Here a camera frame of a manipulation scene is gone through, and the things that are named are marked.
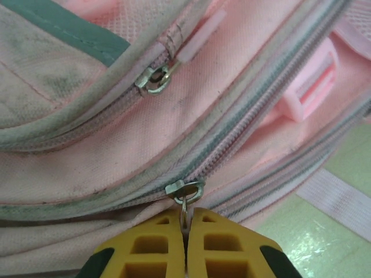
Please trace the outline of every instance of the stitching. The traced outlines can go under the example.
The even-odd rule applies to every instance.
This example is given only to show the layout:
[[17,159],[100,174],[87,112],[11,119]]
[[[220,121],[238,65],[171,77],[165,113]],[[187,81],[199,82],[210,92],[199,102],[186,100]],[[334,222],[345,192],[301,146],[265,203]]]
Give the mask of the stitching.
[[43,98],[44,100],[50,102],[50,104],[53,104],[54,106],[56,106],[58,103],[53,101],[52,99],[50,99],[48,96],[44,95],[42,92],[39,92],[35,87],[33,87],[32,84],[28,83],[25,79],[23,79],[20,75],[18,75],[15,71],[11,70],[3,61],[0,60],[0,64],[3,65],[3,67],[8,70],[9,72],[11,72],[15,77],[19,78],[21,81],[23,81],[24,84],[26,84],[28,87],[30,87],[30,89],[32,89],[37,95],[39,95],[41,98]]
[[181,28],[178,24],[176,24],[176,27],[179,30],[180,38],[181,38],[181,43],[184,43],[184,38],[183,38],[183,32],[181,31]]
[[60,26],[53,24],[52,22],[48,21],[47,19],[44,19],[43,17],[41,17],[41,16],[38,15],[38,14],[35,14],[33,11],[28,10],[28,9],[24,9],[23,6],[21,6],[21,5],[17,4],[17,3],[15,4],[15,6],[17,6],[17,7],[20,8],[20,9],[22,9],[22,10],[25,11],[26,13],[29,13],[29,14],[31,14],[31,15],[33,15],[33,16],[39,18],[40,20],[42,20],[42,21],[43,21],[44,23],[46,23],[47,25],[52,26],[53,28],[55,28],[55,29],[61,31],[62,33],[66,34],[66,35],[68,35],[69,37],[74,38],[74,39],[76,39],[76,40],[82,42],[83,44],[88,45],[89,47],[91,47],[91,48],[97,50],[98,52],[100,52],[101,54],[103,54],[103,56],[104,56],[105,58],[110,59],[110,61],[112,61],[112,62],[115,61],[115,59],[113,58],[112,55],[110,55],[109,53],[104,52],[104,51],[102,51],[101,49],[99,49],[99,48],[96,46],[96,44],[97,44],[96,42],[84,41],[83,39],[81,39],[81,38],[75,36],[74,34],[68,32],[68,31],[65,30],[65,29],[61,28]]
[[166,43],[168,44],[168,47],[171,49],[171,52],[173,53],[173,55],[175,55],[176,47],[175,47],[175,43],[173,41],[172,36],[167,34],[166,38],[167,38]]

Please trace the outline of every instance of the pink fabric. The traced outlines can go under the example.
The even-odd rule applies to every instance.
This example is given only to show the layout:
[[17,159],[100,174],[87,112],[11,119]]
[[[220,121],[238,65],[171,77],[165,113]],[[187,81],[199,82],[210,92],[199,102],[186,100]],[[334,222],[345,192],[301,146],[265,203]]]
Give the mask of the pink fabric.
[[133,43],[172,0],[53,0],[85,20]]
[[58,152],[0,153],[0,202],[79,199],[115,187],[154,164],[208,114],[300,2],[233,2],[225,7],[227,17],[219,29],[161,96],[144,99],[125,117]]
[[233,159],[208,179],[206,192],[284,158],[310,140],[361,94],[371,94],[371,61],[357,55],[338,37],[332,35],[330,38],[339,54],[340,66],[337,82],[322,105],[301,123],[281,116],[256,130]]
[[133,214],[117,212],[106,219],[81,219],[80,223],[0,228],[0,276],[79,269],[101,243],[159,214],[173,203],[166,199]]
[[0,5],[0,129],[64,108],[107,67]]

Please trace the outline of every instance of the zipper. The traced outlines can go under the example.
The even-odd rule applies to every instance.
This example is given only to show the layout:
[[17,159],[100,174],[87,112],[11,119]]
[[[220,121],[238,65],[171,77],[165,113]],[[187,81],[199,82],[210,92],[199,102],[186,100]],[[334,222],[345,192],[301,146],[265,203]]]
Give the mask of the zipper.
[[229,124],[229,127],[232,126],[232,128],[219,140],[219,143],[214,146],[212,151],[209,150],[207,155],[200,157],[196,162],[193,161],[191,169],[182,173],[181,177],[176,178],[165,186],[156,186],[150,193],[145,194],[142,192],[142,197],[129,202],[130,206],[141,203],[141,200],[152,202],[161,199],[166,196],[166,192],[169,191],[169,188],[173,188],[176,183],[182,182],[184,186],[189,186],[189,183],[195,181],[205,182],[210,175],[217,171],[240,149],[248,137],[258,127],[262,119],[268,114],[270,109],[277,103],[284,89],[293,79],[293,76],[296,76],[316,46],[327,36],[332,25],[348,3],[349,1],[336,1],[327,8],[327,12],[322,14],[317,24],[313,26],[314,30],[300,46],[297,53],[287,63],[286,68],[282,70],[274,82],[265,86],[267,90],[263,91],[261,95],[258,96],[258,100],[252,107],[249,107],[239,119],[235,117],[234,122]]
[[[117,99],[125,99],[124,95],[126,93],[131,93],[134,90],[138,94],[137,99],[140,99],[141,95],[139,88],[135,86],[133,80],[135,80],[136,77],[147,68],[150,62],[154,61],[153,64],[159,62],[159,64],[161,65],[167,63],[171,59],[173,53],[180,47],[179,44],[181,44],[181,42],[183,41],[183,36],[185,38],[191,35],[191,30],[193,30],[202,19],[202,16],[207,10],[209,4],[210,0],[181,1],[177,4],[174,4],[171,13],[168,14],[165,20],[159,20],[158,24],[156,24],[155,27],[149,27],[148,31],[152,31],[150,34],[148,34],[148,39],[143,39],[143,43],[147,45],[150,41],[155,42],[152,45],[149,45],[147,50],[144,51],[144,53],[142,53],[140,57],[137,57],[136,62],[132,65],[132,68],[127,72],[127,74],[125,74],[125,76],[122,76],[121,80],[117,80],[116,76],[119,74],[119,69],[114,68],[111,71],[111,73],[115,75],[113,79],[117,82],[117,84],[115,85],[116,88],[112,87],[108,90],[108,92],[106,91],[105,94],[103,94],[103,91],[98,89],[97,91],[92,93],[92,97],[87,96],[84,98],[79,98],[78,102],[76,103],[79,103],[81,105],[70,105],[69,109],[66,110],[66,116],[62,117],[64,120],[58,122],[52,117],[49,117],[48,119],[51,119],[50,122],[55,122],[56,126],[58,126],[56,127],[56,129],[51,128],[51,123],[49,123],[48,125],[46,119],[40,121],[39,125],[40,127],[41,125],[45,125],[46,128],[44,130],[39,130],[39,128],[32,129],[32,125],[29,124],[28,126],[30,127],[31,131],[27,130],[28,126],[25,126],[19,128],[20,131],[18,133],[12,133],[12,131],[10,130],[1,132],[4,137],[0,138],[0,149],[3,151],[29,152],[43,151],[45,149],[48,149],[48,144],[52,148],[54,145],[58,147],[59,145],[62,145],[62,143],[67,143],[63,141],[63,139],[67,137],[65,133],[68,133],[69,131],[83,125],[85,122],[90,121],[92,118],[95,118],[95,122],[99,123],[105,121],[105,119],[98,120],[98,117],[96,117],[97,114],[103,112],[103,110],[105,110]],[[187,16],[187,18],[183,20],[181,17],[177,18],[176,16],[178,15]],[[160,32],[164,32],[164,39],[158,37],[161,35]],[[78,108],[87,108],[87,105],[90,106],[90,108],[88,108],[88,110],[85,112],[82,112],[82,109]],[[74,115],[75,112],[83,114],[81,114],[78,119],[75,119],[71,116]]]
[[[295,74],[309,59],[316,45],[328,34],[334,21],[348,3],[348,0],[317,1],[297,12],[292,17],[293,20],[288,21],[285,28],[281,28],[264,47],[261,56],[258,56],[252,65],[248,65],[233,84],[235,91],[228,92],[228,96],[232,96],[222,99],[214,109],[223,107],[225,114],[219,116],[219,121],[208,132],[202,132],[201,140],[177,163],[159,173],[154,180],[126,188],[125,195],[116,199],[114,198],[116,194],[113,196],[111,190],[107,190],[101,195],[93,195],[71,203],[43,204],[27,208],[17,206],[17,211],[27,209],[24,213],[30,218],[45,210],[51,212],[50,217],[53,219],[65,215],[77,217],[163,199],[166,197],[166,187],[177,181],[183,181],[184,185],[189,182],[204,182],[246,142],[279,100]],[[137,92],[138,88],[134,87],[133,94],[141,97]],[[172,196],[183,198],[181,193],[176,192],[173,192]],[[4,206],[2,211],[16,217],[11,213],[12,206]],[[30,215],[30,211],[35,212],[34,216]]]
[[[169,86],[172,75],[182,64],[194,58],[224,20],[225,16],[226,12],[223,9],[213,14],[191,39],[180,47],[181,50],[174,60],[171,58],[169,51],[167,49],[164,50],[151,65],[143,71],[134,84],[125,90],[116,100],[108,101],[109,104],[107,104],[104,109],[88,117],[88,120],[84,121],[78,119],[76,123],[72,124],[73,128],[64,127],[54,134],[37,137],[27,142],[18,142],[16,146],[10,146],[11,150],[39,152],[59,147],[63,145],[64,142],[76,140],[76,138],[81,138],[82,136],[87,136],[98,131],[103,126],[109,124],[113,117],[126,113],[142,97],[160,95]],[[160,48],[158,45],[159,43],[156,43],[153,48],[157,50]]]
[[[274,202],[294,190],[299,183],[305,181],[311,173],[320,168],[340,145],[349,129],[361,121],[369,107],[370,103],[364,104],[356,113],[335,127],[332,124],[325,128],[315,138],[283,160],[270,163],[259,171],[248,174],[246,177],[214,191],[209,196],[205,196],[197,206],[207,207],[229,219],[242,222],[248,216],[271,204],[269,202]],[[171,186],[173,185],[168,185],[165,188],[166,193]],[[279,197],[271,197],[276,192]],[[172,195],[167,194],[167,196],[174,199],[173,196],[177,196],[176,194],[177,192],[174,192]],[[195,202],[195,198],[198,200],[202,197],[200,194],[203,194],[203,188],[199,192],[191,194],[193,195],[189,198],[190,204]],[[264,202],[264,199],[269,198],[272,200]]]

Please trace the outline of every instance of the metal ring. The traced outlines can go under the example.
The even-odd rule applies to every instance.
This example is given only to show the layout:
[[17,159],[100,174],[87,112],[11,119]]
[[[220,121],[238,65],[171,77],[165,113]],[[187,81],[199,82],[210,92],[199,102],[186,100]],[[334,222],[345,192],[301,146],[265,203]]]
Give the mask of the metal ring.
[[183,197],[182,205],[181,205],[181,213],[180,213],[181,225],[183,229],[187,229],[187,221],[188,221],[188,208],[187,208],[187,198]]
[[[148,94],[150,95],[157,95],[160,94],[169,84],[171,81],[171,77],[167,78],[165,81],[163,80],[163,77],[158,82],[152,82],[152,77],[158,72],[161,71],[164,76],[169,72],[168,65],[160,65],[159,67],[153,69],[151,67],[148,67],[141,75],[137,78],[135,81],[135,85],[140,89],[140,92],[142,96],[146,96]],[[149,84],[155,84],[158,83],[158,88],[151,89],[148,87]]]
[[189,204],[193,204],[194,202],[196,202],[197,200],[199,200],[202,195],[203,195],[203,187],[205,186],[205,182],[204,181],[193,181],[193,182],[189,182],[186,184],[187,187],[191,187],[191,186],[194,186],[197,188],[197,191],[196,193],[194,193],[194,195],[192,197],[190,197],[189,199],[187,199],[186,196],[184,196],[182,199],[179,198],[179,197],[174,197],[174,200],[177,204],[181,204],[183,205],[183,200],[186,199],[187,201],[187,205]]

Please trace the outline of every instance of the yellow plastic tool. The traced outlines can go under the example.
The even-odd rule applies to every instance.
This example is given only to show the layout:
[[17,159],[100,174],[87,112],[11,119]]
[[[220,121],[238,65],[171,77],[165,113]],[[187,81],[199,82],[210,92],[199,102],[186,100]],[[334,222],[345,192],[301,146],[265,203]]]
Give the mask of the yellow plastic tool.
[[106,241],[76,278],[184,278],[179,218],[168,210]]
[[[189,278],[301,278],[279,245],[212,211],[195,208]],[[98,247],[76,278],[184,278],[180,213],[168,210]]]

